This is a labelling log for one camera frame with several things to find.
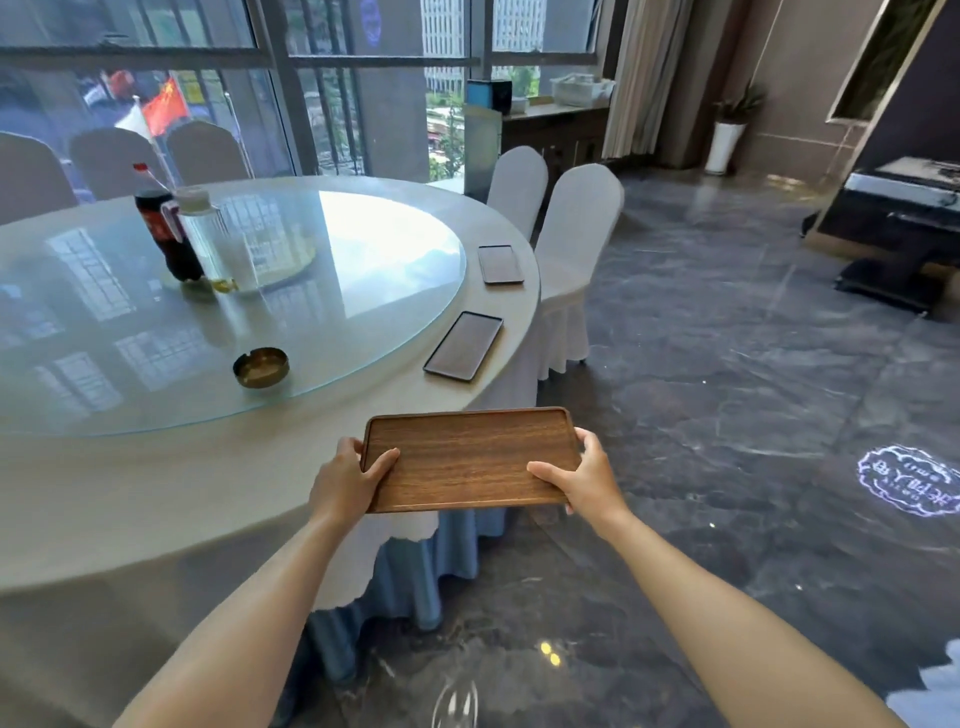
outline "projected logo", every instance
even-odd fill
[[[860,485],[915,516],[960,513],[960,473],[921,449],[872,449],[857,463]]]
[[[363,35],[367,42],[376,48],[380,44],[382,22],[380,20],[380,6],[376,0],[360,0],[360,24],[363,26]]]

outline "curtain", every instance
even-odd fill
[[[603,157],[653,154],[693,0],[630,0]]]

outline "blue table skirt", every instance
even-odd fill
[[[331,682],[353,679],[356,642],[367,619],[407,617],[424,631],[439,627],[444,613],[438,580],[448,574],[474,578],[480,569],[477,539],[502,536],[506,514],[505,508],[442,511],[431,538],[391,539],[384,544],[363,596],[346,607],[314,612],[308,618],[272,725],[286,725],[293,717],[300,687],[315,669],[311,667],[316,664],[314,655],[319,655]]]

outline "red flag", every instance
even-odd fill
[[[167,127],[175,119],[189,115],[186,102],[183,101],[177,82],[173,78],[167,79],[156,97],[143,107],[143,118],[147,120],[147,126],[153,136],[160,136],[166,132]]]

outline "plastic bottle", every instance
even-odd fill
[[[133,201],[156,246],[163,253],[167,269],[177,280],[200,280],[204,276],[204,269],[177,220],[178,206],[173,192],[154,177],[143,162],[135,164],[133,170],[137,177]]]
[[[182,187],[177,190],[177,203],[178,217],[213,289],[219,293],[241,287],[253,290],[256,280],[247,248],[230,237],[223,214],[210,203],[209,192],[202,187]]]

